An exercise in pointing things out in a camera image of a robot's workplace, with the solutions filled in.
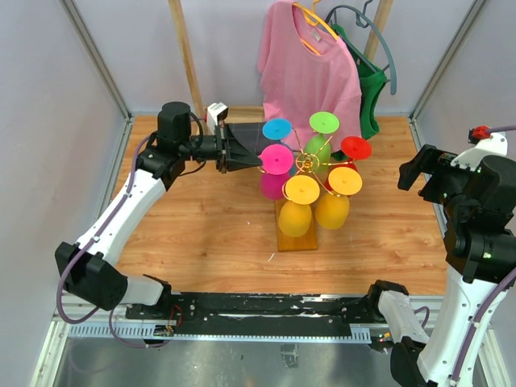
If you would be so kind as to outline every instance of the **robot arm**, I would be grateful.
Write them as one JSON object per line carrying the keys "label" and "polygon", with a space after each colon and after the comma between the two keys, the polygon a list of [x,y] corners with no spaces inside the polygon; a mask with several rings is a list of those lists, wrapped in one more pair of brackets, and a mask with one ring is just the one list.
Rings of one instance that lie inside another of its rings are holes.
{"label": "robot arm", "polygon": [[222,173],[261,165],[260,159],[250,154],[224,124],[227,108],[221,110],[220,105],[215,115],[218,122],[211,123],[214,134],[201,132],[194,136],[187,104],[170,102],[163,106],[157,131],[138,146],[124,187],[75,244],[63,242],[57,248],[56,262],[61,275],[58,310],[63,289],[104,310],[112,310],[119,303],[159,306],[156,311],[161,313],[169,310],[163,304],[170,294],[170,285],[152,277],[126,277],[114,267],[129,236],[185,170],[186,160],[216,160]]}
{"label": "robot arm", "polygon": [[476,146],[460,155],[425,145],[400,167],[400,189],[420,173],[431,175],[419,195],[443,205],[449,263],[431,337],[414,317],[406,289],[374,285],[377,310],[396,343],[391,373],[402,386],[472,386],[484,333],[516,277],[516,239],[505,229],[516,206],[516,162],[505,158],[503,135],[470,139]]}

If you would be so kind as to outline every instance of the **gray floor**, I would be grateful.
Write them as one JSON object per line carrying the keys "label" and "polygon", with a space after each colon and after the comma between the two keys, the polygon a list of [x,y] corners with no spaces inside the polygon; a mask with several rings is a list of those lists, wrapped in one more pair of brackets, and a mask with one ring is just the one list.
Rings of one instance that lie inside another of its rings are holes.
{"label": "gray floor", "polygon": [[[54,387],[397,386],[389,356],[367,345],[302,343],[297,361],[289,353],[280,343],[174,341],[146,350],[113,339],[69,339]],[[485,386],[480,373],[476,387]]]}

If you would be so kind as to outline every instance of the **pink t-shirt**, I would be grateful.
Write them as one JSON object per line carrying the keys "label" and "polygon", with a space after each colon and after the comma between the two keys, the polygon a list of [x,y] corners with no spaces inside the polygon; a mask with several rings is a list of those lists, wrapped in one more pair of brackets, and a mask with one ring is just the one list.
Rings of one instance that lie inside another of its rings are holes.
{"label": "pink t-shirt", "polygon": [[[265,120],[288,119],[304,147],[314,136],[309,119],[329,111],[340,121],[331,140],[333,152],[349,135],[360,135],[360,83],[346,44],[321,28],[312,27],[292,0],[278,0],[267,12],[258,58],[264,92]],[[321,55],[308,49],[303,38]],[[292,132],[284,140],[298,150]]]}

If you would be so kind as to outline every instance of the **white wall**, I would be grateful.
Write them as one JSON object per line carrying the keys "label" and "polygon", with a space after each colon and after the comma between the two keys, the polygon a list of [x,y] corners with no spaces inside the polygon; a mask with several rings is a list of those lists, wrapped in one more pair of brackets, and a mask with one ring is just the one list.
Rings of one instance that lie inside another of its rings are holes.
{"label": "white wall", "polygon": [[[468,130],[516,123],[516,35],[511,0],[489,2],[418,119],[425,143],[452,152],[468,148]],[[507,133],[509,157],[516,160],[516,133]],[[516,221],[510,223],[516,233]],[[516,289],[493,316],[506,365],[516,384]]]}
{"label": "white wall", "polygon": [[[164,102],[191,102],[188,83],[166,0],[76,0],[85,22],[124,98],[133,111],[156,112]],[[311,1],[300,1],[310,5]],[[262,94],[256,58],[262,26],[273,0],[183,0],[190,44],[204,104],[260,105]],[[364,0],[325,0],[317,12],[324,19],[335,5],[362,9]],[[385,89],[377,113],[408,114],[424,90],[472,0],[396,0],[385,38],[398,72],[396,96]],[[377,2],[370,5],[372,19]],[[339,10],[357,47],[368,30],[354,24],[354,14]],[[387,61],[378,50],[377,63]]]}
{"label": "white wall", "polygon": [[98,214],[123,119],[57,0],[0,12],[0,375],[28,385],[56,304],[53,253]]}

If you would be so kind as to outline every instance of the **wooden floor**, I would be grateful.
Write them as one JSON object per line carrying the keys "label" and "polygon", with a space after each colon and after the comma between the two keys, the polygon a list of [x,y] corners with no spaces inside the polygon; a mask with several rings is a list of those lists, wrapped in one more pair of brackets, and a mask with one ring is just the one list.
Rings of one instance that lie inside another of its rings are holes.
{"label": "wooden floor", "polygon": [[[261,120],[256,108],[234,111],[239,116],[228,122]],[[118,269],[159,277],[178,291],[366,293],[384,279],[412,294],[443,294],[445,251],[432,206],[417,195],[422,177],[410,192],[397,189],[399,165],[415,154],[410,129],[405,118],[379,121],[372,156],[357,163],[364,188],[351,198],[342,229],[318,228],[319,250],[277,252],[274,205],[260,193],[260,172],[222,175],[211,162],[177,179],[151,208]],[[155,129],[155,117],[136,119],[119,188],[136,144]]]}

